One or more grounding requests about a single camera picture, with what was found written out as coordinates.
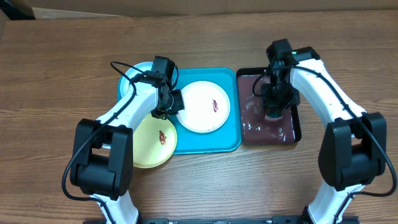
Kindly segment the green sponge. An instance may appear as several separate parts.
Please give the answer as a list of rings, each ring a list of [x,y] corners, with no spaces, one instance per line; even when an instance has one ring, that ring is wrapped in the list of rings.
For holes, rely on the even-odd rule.
[[[268,120],[268,121],[277,121],[277,120],[280,120],[282,118],[283,118],[283,115],[281,113],[278,113],[278,112],[276,112],[276,113],[275,112],[267,113],[265,115],[265,117],[264,117],[264,119]]]

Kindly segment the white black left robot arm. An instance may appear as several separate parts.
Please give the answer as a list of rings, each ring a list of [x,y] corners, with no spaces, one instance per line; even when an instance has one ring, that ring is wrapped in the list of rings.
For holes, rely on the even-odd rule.
[[[133,133],[148,114],[166,118],[183,109],[180,90],[166,84],[132,83],[128,92],[96,120],[76,127],[73,154],[62,177],[72,200],[96,202],[103,223],[136,223],[129,186],[133,171]]]

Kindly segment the white plate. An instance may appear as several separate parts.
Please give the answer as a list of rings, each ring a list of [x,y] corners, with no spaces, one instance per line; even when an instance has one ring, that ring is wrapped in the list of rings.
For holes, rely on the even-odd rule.
[[[184,109],[179,111],[180,124],[195,133],[216,131],[227,121],[231,112],[229,96],[219,85],[197,81],[181,90]]]

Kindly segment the light blue plate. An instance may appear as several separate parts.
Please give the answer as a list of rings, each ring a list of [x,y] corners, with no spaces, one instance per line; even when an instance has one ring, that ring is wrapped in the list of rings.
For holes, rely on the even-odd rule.
[[[141,63],[135,64],[134,67],[136,67],[139,70],[142,70],[144,72],[147,70],[151,70],[152,64],[153,64],[153,62],[141,62]],[[125,74],[129,78],[134,78],[139,73],[140,73],[139,71],[137,71],[133,68],[129,68],[125,72]],[[121,77],[119,79],[119,83],[118,83],[118,100],[120,100],[128,92],[129,87],[130,87],[129,81],[125,77]]]

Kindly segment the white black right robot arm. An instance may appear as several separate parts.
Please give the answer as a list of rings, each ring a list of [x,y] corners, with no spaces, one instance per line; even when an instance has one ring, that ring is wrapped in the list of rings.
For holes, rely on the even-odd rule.
[[[325,133],[318,156],[323,178],[315,199],[304,208],[298,223],[346,223],[343,214],[357,195],[387,197],[364,191],[375,177],[395,170],[386,155],[386,120],[380,113],[368,113],[338,86],[320,56],[311,47],[294,50],[289,44],[272,44],[264,74],[270,78],[261,87],[266,118],[282,117],[288,107],[300,103],[303,95],[321,119]]]

